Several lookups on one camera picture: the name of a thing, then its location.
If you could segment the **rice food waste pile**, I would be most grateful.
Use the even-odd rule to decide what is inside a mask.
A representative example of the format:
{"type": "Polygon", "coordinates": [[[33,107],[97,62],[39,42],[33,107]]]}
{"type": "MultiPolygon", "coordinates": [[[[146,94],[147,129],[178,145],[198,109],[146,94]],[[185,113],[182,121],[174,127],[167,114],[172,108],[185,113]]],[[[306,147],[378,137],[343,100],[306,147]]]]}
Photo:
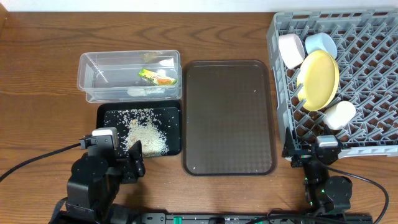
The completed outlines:
{"type": "Polygon", "coordinates": [[[119,156],[141,141],[144,157],[160,157],[180,150],[180,122],[176,108],[109,110],[104,114],[104,127],[118,131],[119,156]]]}

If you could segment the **white cup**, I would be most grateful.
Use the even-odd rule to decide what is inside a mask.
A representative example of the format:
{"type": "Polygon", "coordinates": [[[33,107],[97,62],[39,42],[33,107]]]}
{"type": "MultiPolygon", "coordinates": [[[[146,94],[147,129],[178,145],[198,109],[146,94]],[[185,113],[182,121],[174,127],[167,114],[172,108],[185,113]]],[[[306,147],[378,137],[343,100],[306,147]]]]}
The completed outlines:
{"type": "Polygon", "coordinates": [[[332,130],[343,129],[355,116],[356,108],[349,101],[341,101],[328,108],[323,122],[332,130]]]}

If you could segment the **yellow plate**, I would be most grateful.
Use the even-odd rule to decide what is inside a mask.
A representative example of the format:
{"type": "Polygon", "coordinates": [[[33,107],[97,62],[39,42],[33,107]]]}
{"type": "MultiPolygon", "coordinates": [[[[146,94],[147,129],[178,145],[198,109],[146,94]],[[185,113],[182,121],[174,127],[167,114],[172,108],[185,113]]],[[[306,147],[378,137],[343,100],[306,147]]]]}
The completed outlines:
{"type": "Polygon", "coordinates": [[[340,71],[336,60],[326,51],[310,53],[300,66],[296,87],[302,86],[297,97],[305,100],[303,107],[318,111],[326,107],[338,89],[340,71]]]}

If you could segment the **green snack wrapper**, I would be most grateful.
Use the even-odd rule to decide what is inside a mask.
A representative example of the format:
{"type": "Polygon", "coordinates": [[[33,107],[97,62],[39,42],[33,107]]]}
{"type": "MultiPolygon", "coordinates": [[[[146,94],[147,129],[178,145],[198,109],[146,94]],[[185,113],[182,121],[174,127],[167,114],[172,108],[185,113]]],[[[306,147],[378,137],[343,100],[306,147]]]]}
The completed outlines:
{"type": "Polygon", "coordinates": [[[148,84],[155,86],[167,86],[174,85],[177,83],[176,78],[168,77],[164,70],[159,70],[158,72],[148,70],[143,68],[139,73],[138,77],[142,78],[148,84]]]}

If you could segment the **pink bowl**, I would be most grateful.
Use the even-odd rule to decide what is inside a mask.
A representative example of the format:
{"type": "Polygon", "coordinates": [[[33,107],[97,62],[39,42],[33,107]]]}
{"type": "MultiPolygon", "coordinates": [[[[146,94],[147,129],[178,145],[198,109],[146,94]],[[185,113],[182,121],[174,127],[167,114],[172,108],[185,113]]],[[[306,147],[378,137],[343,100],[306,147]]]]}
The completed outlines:
{"type": "Polygon", "coordinates": [[[297,34],[281,35],[278,45],[280,56],[288,69],[293,69],[304,61],[304,47],[297,34]]]}

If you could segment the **light blue bowl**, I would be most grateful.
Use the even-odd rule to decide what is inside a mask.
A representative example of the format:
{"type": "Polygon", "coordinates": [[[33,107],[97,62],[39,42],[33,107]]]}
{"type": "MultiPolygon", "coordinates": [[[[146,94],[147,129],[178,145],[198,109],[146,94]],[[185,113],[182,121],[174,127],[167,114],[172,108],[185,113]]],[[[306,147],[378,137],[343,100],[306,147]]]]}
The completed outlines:
{"type": "Polygon", "coordinates": [[[336,59],[338,55],[334,40],[324,32],[308,36],[305,39],[305,50],[308,54],[317,50],[323,50],[330,54],[334,59],[336,59]]]}

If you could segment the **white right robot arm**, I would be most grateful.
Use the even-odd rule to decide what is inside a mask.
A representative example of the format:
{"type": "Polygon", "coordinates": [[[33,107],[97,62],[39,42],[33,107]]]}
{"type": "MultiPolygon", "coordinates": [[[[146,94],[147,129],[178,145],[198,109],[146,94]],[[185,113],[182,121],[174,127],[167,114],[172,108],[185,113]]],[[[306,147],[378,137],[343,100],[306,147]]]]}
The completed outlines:
{"type": "Polygon", "coordinates": [[[287,128],[282,157],[290,159],[293,168],[303,168],[305,196],[311,205],[311,216],[342,214],[351,208],[352,181],[344,176],[331,176],[329,165],[338,160],[342,143],[327,129],[316,142],[305,149],[296,146],[293,132],[287,128]]]}

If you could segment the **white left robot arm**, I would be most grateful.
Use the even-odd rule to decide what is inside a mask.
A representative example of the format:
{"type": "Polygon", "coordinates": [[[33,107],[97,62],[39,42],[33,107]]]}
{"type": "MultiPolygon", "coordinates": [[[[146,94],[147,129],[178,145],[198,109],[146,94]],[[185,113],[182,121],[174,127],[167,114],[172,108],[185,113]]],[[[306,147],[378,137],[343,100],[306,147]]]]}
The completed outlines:
{"type": "Polygon", "coordinates": [[[121,184],[135,184],[146,173],[142,144],[135,142],[123,159],[98,150],[72,165],[67,197],[57,202],[50,223],[141,223],[139,212],[114,204],[121,184]]]}

